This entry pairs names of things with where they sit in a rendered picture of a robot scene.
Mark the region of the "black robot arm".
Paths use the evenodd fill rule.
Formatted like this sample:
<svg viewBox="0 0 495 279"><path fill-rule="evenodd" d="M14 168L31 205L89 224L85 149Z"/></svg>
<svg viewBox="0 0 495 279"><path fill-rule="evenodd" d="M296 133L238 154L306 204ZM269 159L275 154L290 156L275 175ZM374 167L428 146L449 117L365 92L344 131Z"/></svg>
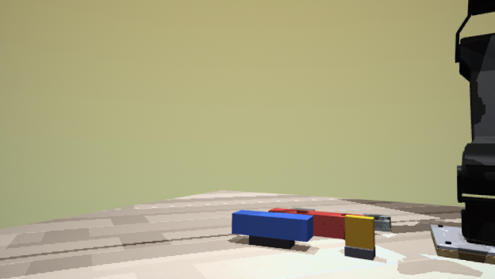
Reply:
<svg viewBox="0 0 495 279"><path fill-rule="evenodd" d="M495 196L495 33L463 37L459 43L471 15L492 12L495 0L468 0L467 17L456 32L455 62L470 82L472 131L462 166L457 166L457 200L466 202L466 209L461 209L462 236L467 243L495 247L495 199L462 197Z"/></svg>

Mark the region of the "red rectangular block with two sockets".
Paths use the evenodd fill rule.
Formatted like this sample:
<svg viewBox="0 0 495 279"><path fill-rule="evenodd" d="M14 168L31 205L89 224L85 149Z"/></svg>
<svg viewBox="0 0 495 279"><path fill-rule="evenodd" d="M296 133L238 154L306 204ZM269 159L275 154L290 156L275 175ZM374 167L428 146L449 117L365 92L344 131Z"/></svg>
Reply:
<svg viewBox="0 0 495 279"><path fill-rule="evenodd" d="M336 212L302 211L291 208L273 208L268 210L268 212L283 212L294 215L313 216L313 235L329 237L330 239L345 239L344 217L346 215L366 216Z"/></svg>

